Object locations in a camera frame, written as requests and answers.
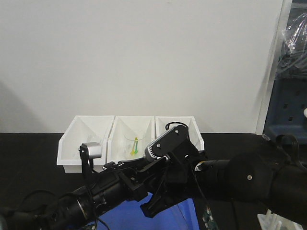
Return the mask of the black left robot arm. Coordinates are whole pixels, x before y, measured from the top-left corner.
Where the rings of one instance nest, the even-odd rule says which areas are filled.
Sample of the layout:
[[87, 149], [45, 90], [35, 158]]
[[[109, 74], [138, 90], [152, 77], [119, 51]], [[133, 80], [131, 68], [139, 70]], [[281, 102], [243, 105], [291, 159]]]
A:
[[85, 186], [66, 193], [48, 205], [26, 209], [0, 209], [2, 230], [80, 230], [126, 200], [148, 195], [152, 176], [136, 167], [111, 167], [91, 173]]

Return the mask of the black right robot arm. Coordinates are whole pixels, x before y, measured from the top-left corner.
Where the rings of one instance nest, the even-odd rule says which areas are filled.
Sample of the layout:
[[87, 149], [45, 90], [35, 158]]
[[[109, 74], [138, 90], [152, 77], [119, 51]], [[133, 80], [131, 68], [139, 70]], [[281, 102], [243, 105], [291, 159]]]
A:
[[260, 202], [279, 216], [307, 224], [307, 164], [300, 158], [298, 139], [275, 139], [277, 153], [238, 154], [230, 160], [205, 161], [192, 172], [193, 192], [205, 199]]

